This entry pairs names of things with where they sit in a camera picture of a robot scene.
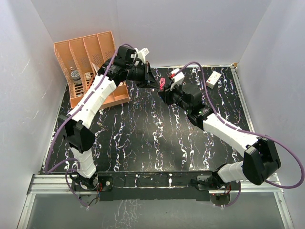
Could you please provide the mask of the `small white beige box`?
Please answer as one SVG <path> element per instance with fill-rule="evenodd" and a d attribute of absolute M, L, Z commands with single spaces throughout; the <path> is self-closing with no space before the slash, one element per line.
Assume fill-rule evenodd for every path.
<path fill-rule="evenodd" d="M 91 79 L 91 73 L 85 73 L 85 77 L 87 80 Z"/>

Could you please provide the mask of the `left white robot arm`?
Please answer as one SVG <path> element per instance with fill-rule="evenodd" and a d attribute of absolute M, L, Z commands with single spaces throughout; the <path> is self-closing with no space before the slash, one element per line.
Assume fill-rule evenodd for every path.
<path fill-rule="evenodd" d="M 92 156 L 95 135 L 90 126 L 106 98 L 126 80 L 134 81 L 139 88 L 160 87 L 146 60 L 148 54 L 148 48 L 138 50 L 121 45 L 97 71 L 93 84 L 75 108 L 67 116 L 59 117 L 63 138 L 77 161 L 73 180 L 84 189 L 94 190 L 99 183 Z"/>

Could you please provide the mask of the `grey round canister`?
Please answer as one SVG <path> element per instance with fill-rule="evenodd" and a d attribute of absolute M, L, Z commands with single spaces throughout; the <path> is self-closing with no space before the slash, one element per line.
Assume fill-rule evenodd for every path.
<path fill-rule="evenodd" d="M 79 71 L 73 67 L 70 67 L 70 71 L 71 71 L 71 79 L 73 83 L 75 85 L 81 84 L 81 77 Z"/>

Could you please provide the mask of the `orange perforated file organizer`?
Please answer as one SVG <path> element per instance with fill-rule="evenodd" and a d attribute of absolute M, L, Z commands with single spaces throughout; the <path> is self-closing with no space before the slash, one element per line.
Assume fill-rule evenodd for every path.
<path fill-rule="evenodd" d="M 111 31 L 54 43 L 55 55 L 69 87 L 71 108 L 81 101 L 93 84 L 96 72 L 92 62 L 101 67 L 113 56 L 115 50 L 115 41 Z M 70 67 L 79 71 L 81 84 L 73 83 Z M 87 80 L 85 73 L 91 73 L 91 79 Z"/>

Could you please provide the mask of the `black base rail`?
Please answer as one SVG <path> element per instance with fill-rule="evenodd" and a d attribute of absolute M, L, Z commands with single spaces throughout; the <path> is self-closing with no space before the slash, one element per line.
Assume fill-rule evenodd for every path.
<path fill-rule="evenodd" d="M 92 178 L 78 173 L 70 175 L 72 189 L 84 200 L 86 192 L 96 195 L 94 201 L 115 200 L 196 200 L 227 205 L 234 191 L 240 192 L 238 182 L 223 183 L 209 172 L 100 172 Z"/>

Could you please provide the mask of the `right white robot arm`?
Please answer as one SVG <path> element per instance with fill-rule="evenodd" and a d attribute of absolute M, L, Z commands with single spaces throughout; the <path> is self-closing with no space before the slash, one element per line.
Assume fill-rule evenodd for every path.
<path fill-rule="evenodd" d="M 220 121 L 220 116 L 203 103 L 202 92 L 195 84 L 167 85 L 158 95 L 165 104 L 175 104 L 185 110 L 194 126 L 225 141 L 243 157 L 240 162 L 218 167 L 202 185 L 224 189 L 230 182 L 241 180 L 261 185 L 281 167 L 273 141 L 244 133 L 230 122 Z"/>

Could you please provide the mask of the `white packaged card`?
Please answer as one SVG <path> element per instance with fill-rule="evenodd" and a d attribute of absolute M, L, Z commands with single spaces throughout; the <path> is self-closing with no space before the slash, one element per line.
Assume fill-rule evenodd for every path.
<path fill-rule="evenodd" d="M 93 66 L 93 68 L 94 68 L 94 70 L 95 70 L 95 72 L 96 72 L 96 75 L 98 75 L 98 76 L 101 75 L 101 74 L 99 73 L 99 69 L 100 69 L 99 66 L 96 65 L 96 64 L 93 63 L 93 62 L 92 62 L 92 66 Z"/>

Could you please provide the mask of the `white red small box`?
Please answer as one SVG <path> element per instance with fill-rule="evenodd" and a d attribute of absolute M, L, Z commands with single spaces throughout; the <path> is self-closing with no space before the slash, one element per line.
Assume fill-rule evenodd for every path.
<path fill-rule="evenodd" d="M 212 74 L 209 76 L 208 80 L 206 81 L 206 86 L 213 89 L 220 77 L 220 73 L 213 71 Z"/>

